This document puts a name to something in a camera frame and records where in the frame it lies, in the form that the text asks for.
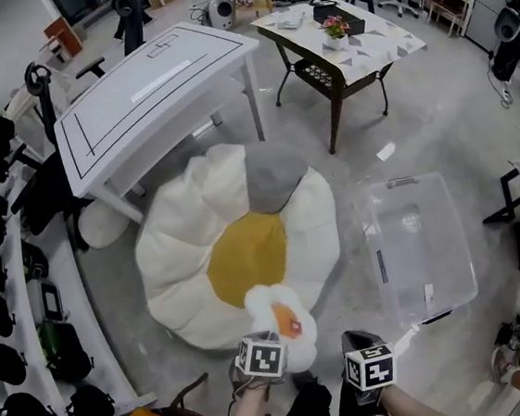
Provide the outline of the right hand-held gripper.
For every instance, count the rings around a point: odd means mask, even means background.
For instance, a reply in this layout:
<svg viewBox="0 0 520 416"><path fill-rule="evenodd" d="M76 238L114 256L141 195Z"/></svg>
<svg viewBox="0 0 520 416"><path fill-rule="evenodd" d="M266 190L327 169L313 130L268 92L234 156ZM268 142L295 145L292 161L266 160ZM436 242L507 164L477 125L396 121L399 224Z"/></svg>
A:
<svg viewBox="0 0 520 416"><path fill-rule="evenodd" d="M393 346L365 331L348 330L342 334L344 380L359 406L376 402L381 389L396 382L395 354L405 353L419 333L419 325L413 324Z"/></svg>

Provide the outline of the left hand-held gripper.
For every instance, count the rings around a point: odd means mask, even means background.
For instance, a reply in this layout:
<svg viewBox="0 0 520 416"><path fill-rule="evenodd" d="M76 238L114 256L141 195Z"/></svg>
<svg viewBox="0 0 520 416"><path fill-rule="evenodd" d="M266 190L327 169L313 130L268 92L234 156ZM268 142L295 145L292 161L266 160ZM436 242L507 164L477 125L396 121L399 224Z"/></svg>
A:
<svg viewBox="0 0 520 416"><path fill-rule="evenodd" d="M229 370L234 391L284 381L288 348L277 333L267 331L245 335L237 348Z"/></svg>

